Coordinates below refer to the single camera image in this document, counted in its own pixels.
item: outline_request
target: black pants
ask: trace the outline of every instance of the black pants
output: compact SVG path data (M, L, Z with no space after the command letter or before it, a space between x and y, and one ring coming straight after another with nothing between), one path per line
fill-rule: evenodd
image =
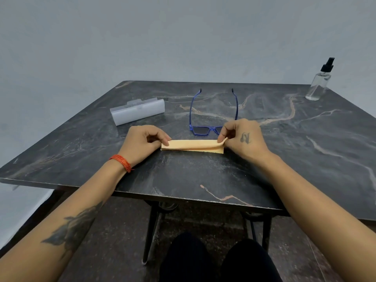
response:
M268 253L250 239L238 242L229 250L220 272L220 281L282 281ZM172 241L159 270L159 282L177 281L216 281L205 245L189 232Z

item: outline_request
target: eyeglasses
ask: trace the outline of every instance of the eyeglasses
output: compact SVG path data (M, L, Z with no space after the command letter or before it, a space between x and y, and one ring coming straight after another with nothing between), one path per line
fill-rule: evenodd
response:
M197 127L197 126L192 126L191 124L191 113L192 113L192 105L193 101L196 98L197 95L201 93L202 89L193 97L192 102L191 102L191 108L189 110L189 129L193 132L194 135L198 136L207 136L209 135L210 131L213 130L217 135L221 133L222 126L220 127ZM234 89L232 89L232 93L235 96L236 99L236 115L235 115L235 120L238 119L238 98L236 97L234 93Z

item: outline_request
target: forearm tattoo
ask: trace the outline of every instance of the forearm tattoo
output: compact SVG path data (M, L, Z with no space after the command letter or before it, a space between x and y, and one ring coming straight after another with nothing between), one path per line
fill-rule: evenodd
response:
M242 133L240 142L245 142L246 144L248 144L250 142L249 133Z
M100 202L96 206L83 210L75 217L64 218L67 222L56 229L49 238L41 242L50 243L54 246L64 244L65 251L60 259L62 259L68 251L75 252L88 233L102 205L103 202Z

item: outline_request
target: person's left arm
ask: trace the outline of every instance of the person's left arm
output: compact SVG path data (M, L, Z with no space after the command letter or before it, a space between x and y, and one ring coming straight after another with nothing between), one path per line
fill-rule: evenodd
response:
M171 138L133 126L119 151L133 167ZM0 259L0 281L56 281L126 171L111 159Z

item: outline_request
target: red thread bracelet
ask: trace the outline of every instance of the red thread bracelet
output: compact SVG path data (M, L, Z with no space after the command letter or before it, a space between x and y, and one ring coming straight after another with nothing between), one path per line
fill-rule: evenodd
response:
M134 170L134 169L131 168L129 162L121 155L115 154L115 155L111 156L110 159L114 159L114 160L119 161L124 166L125 170L128 173L130 173L132 170Z

